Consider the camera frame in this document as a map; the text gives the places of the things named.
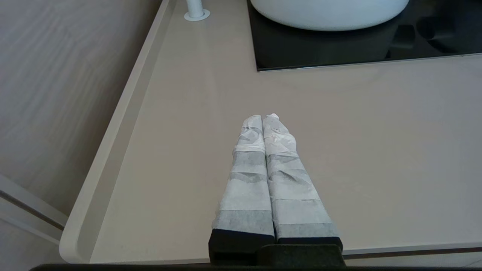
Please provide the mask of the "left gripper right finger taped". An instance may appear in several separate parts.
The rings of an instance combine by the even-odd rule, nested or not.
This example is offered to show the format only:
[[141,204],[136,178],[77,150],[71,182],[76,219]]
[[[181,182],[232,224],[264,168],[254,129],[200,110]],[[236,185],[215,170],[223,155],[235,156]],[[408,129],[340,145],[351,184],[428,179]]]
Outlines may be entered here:
[[283,245],[343,244],[297,152],[295,137],[275,114],[263,119],[268,187],[276,241]]

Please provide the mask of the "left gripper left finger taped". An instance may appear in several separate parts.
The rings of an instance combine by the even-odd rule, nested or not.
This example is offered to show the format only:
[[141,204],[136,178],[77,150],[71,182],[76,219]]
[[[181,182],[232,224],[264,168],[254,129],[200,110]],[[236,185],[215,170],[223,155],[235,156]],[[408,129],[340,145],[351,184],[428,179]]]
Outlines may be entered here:
[[257,251],[274,243],[262,118],[253,115],[243,122],[233,150],[227,186],[212,223],[210,262],[255,264]]

